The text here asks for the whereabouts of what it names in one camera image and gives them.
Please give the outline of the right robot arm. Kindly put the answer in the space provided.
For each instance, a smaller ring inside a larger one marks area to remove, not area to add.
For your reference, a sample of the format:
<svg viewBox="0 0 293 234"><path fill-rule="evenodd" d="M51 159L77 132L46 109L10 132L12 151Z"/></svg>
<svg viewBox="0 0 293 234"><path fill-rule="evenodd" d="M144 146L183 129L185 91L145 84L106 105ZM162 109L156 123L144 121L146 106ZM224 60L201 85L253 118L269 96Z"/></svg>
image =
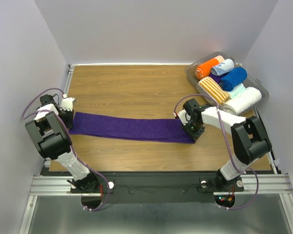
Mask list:
<svg viewBox="0 0 293 234"><path fill-rule="evenodd" d="M216 172L215 186L226 190L256 160L272 149L272 144L261 120L256 116L241 117L220 110L209 104L199 105L195 99L186 101L175 117L182 123L183 130L196 141L208 124L232 137L233 151L229 161Z"/></svg>

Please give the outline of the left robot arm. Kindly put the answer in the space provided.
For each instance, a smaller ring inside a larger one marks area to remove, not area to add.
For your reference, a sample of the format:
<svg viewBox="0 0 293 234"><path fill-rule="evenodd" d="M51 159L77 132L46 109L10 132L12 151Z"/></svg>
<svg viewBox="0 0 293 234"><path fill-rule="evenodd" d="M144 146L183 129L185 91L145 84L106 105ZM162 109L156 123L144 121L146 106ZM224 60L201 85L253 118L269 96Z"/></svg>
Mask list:
<svg viewBox="0 0 293 234"><path fill-rule="evenodd" d="M58 104L52 95L40 95L40 107L34 119L25 128L42 158L61 164L73 176L68 183L73 189L93 193L99 188L99 180L84 166L73 151L68 130L73 128L75 98L63 95Z"/></svg>

